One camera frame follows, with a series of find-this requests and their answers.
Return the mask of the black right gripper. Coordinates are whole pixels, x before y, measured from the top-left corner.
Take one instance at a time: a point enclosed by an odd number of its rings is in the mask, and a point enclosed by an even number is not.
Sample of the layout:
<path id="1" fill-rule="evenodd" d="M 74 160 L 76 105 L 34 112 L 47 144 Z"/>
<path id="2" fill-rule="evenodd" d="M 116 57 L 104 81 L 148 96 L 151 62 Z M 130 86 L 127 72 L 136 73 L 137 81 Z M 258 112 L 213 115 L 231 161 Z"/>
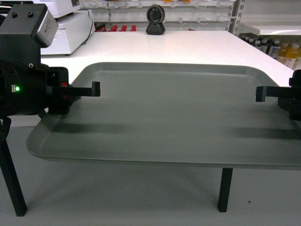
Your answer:
<path id="1" fill-rule="evenodd" d="M 291 88 L 301 88 L 301 70 L 295 70 L 289 79 Z M 256 102 L 265 102 L 266 97 L 278 97 L 278 106 L 289 112 L 289 118 L 294 121 L 301 120 L 301 99 L 293 98 L 291 88 L 259 86 L 256 88 Z"/>

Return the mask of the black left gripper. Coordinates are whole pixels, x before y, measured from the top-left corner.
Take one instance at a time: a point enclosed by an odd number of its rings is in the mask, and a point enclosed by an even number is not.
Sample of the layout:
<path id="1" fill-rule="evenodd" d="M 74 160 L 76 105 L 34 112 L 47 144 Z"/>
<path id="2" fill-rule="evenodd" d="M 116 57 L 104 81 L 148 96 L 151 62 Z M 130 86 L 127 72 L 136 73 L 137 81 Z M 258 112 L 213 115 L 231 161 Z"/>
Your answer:
<path id="1" fill-rule="evenodd" d="M 49 114 L 68 114 L 70 106 L 80 97 L 99 97 L 101 83 L 92 82 L 90 88 L 72 87 L 65 67 L 50 67 L 46 74 L 47 104 Z"/>

